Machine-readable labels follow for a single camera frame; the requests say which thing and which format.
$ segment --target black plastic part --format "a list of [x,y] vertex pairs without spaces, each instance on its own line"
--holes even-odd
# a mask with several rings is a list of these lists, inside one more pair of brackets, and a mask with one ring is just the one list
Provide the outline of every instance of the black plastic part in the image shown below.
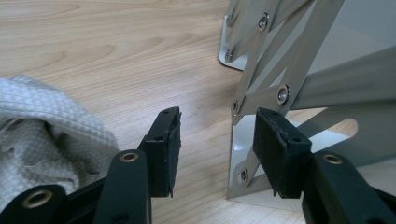
[[387,205],[393,214],[396,214],[396,197],[380,189],[373,188],[373,190],[375,190],[375,193],[381,198],[382,202]]
[[139,146],[148,157],[151,197],[173,195],[181,146],[180,116],[178,107],[160,112]]
[[64,223],[68,215],[65,201],[66,194],[64,188],[58,185],[43,185],[28,189],[18,195],[3,210],[0,214],[0,223]]
[[70,216],[66,222],[67,224],[85,224],[92,222],[104,184],[105,179],[102,178],[67,196],[68,208],[70,211]]
[[253,151],[274,190],[282,198],[300,198],[298,174],[311,154],[311,141],[279,113],[259,108]]
[[151,223],[149,171],[142,150],[125,150],[111,162],[93,223]]
[[[326,156],[335,156],[341,163],[325,160]],[[318,189],[329,220],[315,220],[313,223],[381,223],[394,224],[396,216],[381,201],[376,192],[364,181],[350,161],[332,152],[319,151],[314,154],[308,166],[310,179]],[[313,192],[304,189],[305,197]],[[311,213],[318,206],[311,206]]]

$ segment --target cutout hole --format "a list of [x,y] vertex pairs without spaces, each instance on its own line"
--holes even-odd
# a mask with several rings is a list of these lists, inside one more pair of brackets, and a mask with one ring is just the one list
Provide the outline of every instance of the cutout hole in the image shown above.
[[343,161],[340,158],[338,158],[334,155],[330,155],[330,154],[323,155],[322,158],[326,162],[329,162],[329,163],[335,164],[335,165],[339,165],[339,164],[343,163]]
[[52,191],[47,189],[41,189],[36,192],[33,192],[29,195],[23,202],[22,205],[25,208],[36,208],[45,203],[47,203],[52,198]]
[[135,161],[137,160],[137,158],[139,158],[139,155],[136,153],[125,153],[121,156],[121,161],[125,161],[125,162],[131,162],[131,161]]

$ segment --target gray cloth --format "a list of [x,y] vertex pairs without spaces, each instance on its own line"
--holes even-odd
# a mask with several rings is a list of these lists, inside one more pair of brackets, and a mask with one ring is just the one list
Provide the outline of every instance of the gray cloth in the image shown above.
[[117,152],[114,135],[61,91],[0,78],[0,211],[34,186],[71,193],[104,177]]

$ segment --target screw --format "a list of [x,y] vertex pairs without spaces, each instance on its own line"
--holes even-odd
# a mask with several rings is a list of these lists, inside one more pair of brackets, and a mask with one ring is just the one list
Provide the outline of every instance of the screw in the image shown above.
[[245,168],[241,172],[241,179],[246,184],[248,182],[248,170]]
[[235,100],[235,102],[233,102],[233,111],[236,111],[239,107],[238,101]]
[[225,53],[225,62],[230,63],[231,59],[233,58],[233,53],[228,49]]
[[259,20],[259,31],[263,31],[265,30],[265,28],[267,28],[267,24],[269,20],[270,20],[270,16],[268,15],[268,13],[264,12]]
[[283,84],[279,87],[279,90],[277,91],[277,103],[280,105],[285,105],[286,102],[288,101],[290,96],[290,89],[289,86],[286,84]]
[[232,15],[227,15],[227,19],[225,20],[225,24],[230,27],[231,26],[231,19],[233,18]]

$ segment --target wooden table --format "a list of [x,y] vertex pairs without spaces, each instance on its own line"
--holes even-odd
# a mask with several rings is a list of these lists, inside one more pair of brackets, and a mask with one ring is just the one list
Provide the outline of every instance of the wooden table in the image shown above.
[[66,92],[137,148],[156,115],[180,106],[175,198],[154,223],[304,223],[301,213],[226,200],[230,105],[241,72],[218,60],[229,0],[0,3],[0,76]]

